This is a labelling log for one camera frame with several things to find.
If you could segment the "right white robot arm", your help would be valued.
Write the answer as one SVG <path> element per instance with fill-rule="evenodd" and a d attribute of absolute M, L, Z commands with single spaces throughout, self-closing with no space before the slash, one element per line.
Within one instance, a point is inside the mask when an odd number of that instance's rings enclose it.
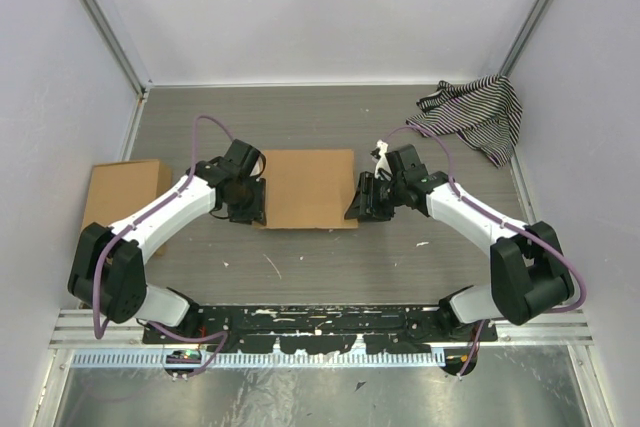
<path fill-rule="evenodd" d="M 451 227 L 489 259 L 490 281 L 469 286 L 438 302 L 442 334 L 462 341 L 476 322 L 504 319 L 520 326 L 559 310 L 575 294 L 575 284 L 554 229 L 527 225 L 477 201 L 443 172 L 395 174 L 378 179 L 360 175 L 347 220 L 389 221 L 405 206 Z"/>

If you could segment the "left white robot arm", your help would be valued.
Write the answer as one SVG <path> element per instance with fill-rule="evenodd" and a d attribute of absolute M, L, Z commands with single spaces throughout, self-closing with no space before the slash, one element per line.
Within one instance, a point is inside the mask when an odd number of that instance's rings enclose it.
<path fill-rule="evenodd" d="M 79 237 L 68 291 L 92 309 L 94 334 L 109 323 L 151 321 L 181 344 L 194 341 L 201 320 L 189 312 L 193 302 L 169 288 L 147 282 L 147 262 L 192 221 L 225 206 L 230 221 L 265 223 L 266 180 L 227 174 L 212 182 L 185 175 L 148 206 L 109 226 L 96 222 Z"/>

